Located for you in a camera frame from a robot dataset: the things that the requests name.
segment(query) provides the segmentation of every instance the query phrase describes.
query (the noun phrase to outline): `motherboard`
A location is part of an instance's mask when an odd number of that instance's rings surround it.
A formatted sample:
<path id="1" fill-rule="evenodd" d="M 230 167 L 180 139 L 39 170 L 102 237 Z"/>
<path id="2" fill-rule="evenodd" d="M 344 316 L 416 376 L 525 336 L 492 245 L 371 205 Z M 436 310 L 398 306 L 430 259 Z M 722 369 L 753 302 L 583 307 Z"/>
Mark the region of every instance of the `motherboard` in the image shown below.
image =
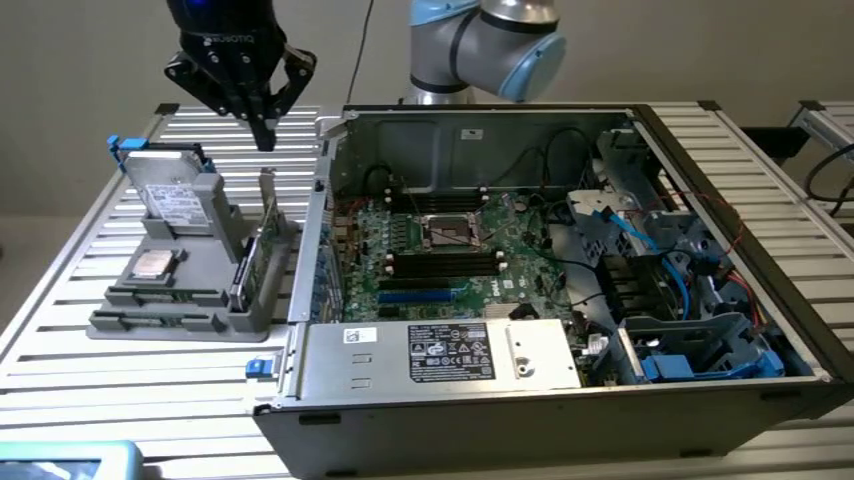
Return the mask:
<path id="1" fill-rule="evenodd" d="M 348 272 L 344 321 L 569 318 L 562 270 L 523 240 L 541 211 L 537 197 L 351 202 L 336 222 Z"/>

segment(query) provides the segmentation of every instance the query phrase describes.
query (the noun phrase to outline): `blue cable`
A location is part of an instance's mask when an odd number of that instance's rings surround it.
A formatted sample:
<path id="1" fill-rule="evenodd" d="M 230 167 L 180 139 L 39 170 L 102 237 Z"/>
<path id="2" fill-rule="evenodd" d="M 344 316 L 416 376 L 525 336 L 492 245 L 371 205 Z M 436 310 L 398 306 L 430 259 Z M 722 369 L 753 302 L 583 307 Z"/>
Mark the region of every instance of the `blue cable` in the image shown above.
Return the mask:
<path id="1" fill-rule="evenodd" d="M 599 216 L 603 219 L 606 219 L 606 221 L 614 222 L 614 224 L 619 228 L 622 228 L 629 235 L 635 237 L 642 242 L 646 242 L 647 245 L 650 246 L 650 249 L 653 250 L 653 253 L 655 253 L 655 255 L 662 253 L 661 249 L 658 248 L 658 244 L 655 243 L 655 240 L 653 240 L 653 238 L 649 235 L 645 235 L 638 230 L 635 230 L 633 226 L 629 225 L 626 220 L 619 218 L 617 215 L 611 215 L 610 218 L 606 218 L 601 212 L 597 212 L 597 213 L 599 213 Z M 670 273 L 670 275 L 673 276 L 673 279 L 677 281 L 677 286 L 679 287 L 679 293 L 682 294 L 682 320 L 687 320 L 689 309 L 691 305 L 689 287 L 685 285 L 685 280 L 682 280 L 682 275 L 679 275 L 679 271 L 677 270 L 677 267 L 673 265 L 667 257 L 662 258 L 662 265 L 665 266 L 665 270 L 667 270 L 667 273 Z"/>

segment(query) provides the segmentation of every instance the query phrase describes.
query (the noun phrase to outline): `green circuit board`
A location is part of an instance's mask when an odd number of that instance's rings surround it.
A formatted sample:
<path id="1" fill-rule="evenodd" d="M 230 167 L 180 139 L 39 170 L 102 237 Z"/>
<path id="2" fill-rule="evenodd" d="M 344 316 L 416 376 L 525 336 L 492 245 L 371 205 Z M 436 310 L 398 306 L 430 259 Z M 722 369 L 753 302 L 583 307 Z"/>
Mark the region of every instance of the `green circuit board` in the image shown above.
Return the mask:
<path id="1" fill-rule="evenodd" d="M 355 248 L 343 256 L 347 274 L 344 321 L 428 320 L 466 318 L 507 318 L 506 313 L 521 303 L 530 303 L 541 318 L 569 318 L 566 295 L 551 287 L 561 268 L 541 258 L 523 243 L 534 209 L 517 211 L 514 205 L 527 205 L 527 197 L 497 194 L 476 212 L 456 214 L 392 214 L 380 202 L 371 201 L 352 213 L 356 234 L 348 240 Z M 432 237 L 442 245 L 431 245 L 428 219 L 468 221 L 475 236 L 463 239 L 454 234 Z M 400 254 L 443 254 L 456 252 L 505 253 L 506 269 L 494 276 L 450 277 L 454 301 L 448 303 L 395 304 L 399 315 L 379 318 L 379 282 L 388 279 L 384 271 L 388 251 Z M 537 278 L 543 289 L 537 288 Z"/>

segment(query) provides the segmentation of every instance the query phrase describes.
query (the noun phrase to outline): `white wall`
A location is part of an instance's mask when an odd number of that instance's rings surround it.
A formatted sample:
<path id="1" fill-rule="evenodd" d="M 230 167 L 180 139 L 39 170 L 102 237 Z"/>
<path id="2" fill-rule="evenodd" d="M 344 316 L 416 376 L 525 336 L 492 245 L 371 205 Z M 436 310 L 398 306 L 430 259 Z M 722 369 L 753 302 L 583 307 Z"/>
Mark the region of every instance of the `white wall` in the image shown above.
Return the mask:
<path id="1" fill-rule="evenodd" d="M 319 71 L 303 103 L 340 103 L 367 0 L 276 0 Z M 715 99 L 782 123 L 802 98 L 854 99 L 851 0 L 558 0 L 570 51 L 543 100 Z M 355 102 L 408 78 L 407 0 L 376 0 Z M 0 213 L 82 213 L 114 171 L 104 140 L 191 101 L 162 74 L 178 31 L 163 0 L 0 4 Z"/>

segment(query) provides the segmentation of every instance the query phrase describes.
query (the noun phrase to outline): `white sticker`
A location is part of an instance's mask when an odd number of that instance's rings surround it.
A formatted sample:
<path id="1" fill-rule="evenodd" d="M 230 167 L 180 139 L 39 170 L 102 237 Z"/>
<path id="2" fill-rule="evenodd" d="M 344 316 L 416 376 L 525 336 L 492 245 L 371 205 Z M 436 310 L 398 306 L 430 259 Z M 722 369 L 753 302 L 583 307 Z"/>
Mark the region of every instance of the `white sticker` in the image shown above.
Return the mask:
<path id="1" fill-rule="evenodd" d="M 146 185 L 146 191 L 158 215 L 170 225 L 195 227 L 208 224 L 208 216 L 192 185 Z"/>
<path id="2" fill-rule="evenodd" d="M 347 328 L 344 329 L 344 343 L 374 343 L 376 342 L 376 328 Z"/>
<path id="3" fill-rule="evenodd" d="M 482 128 L 463 128 L 459 132 L 460 140 L 483 140 Z"/>

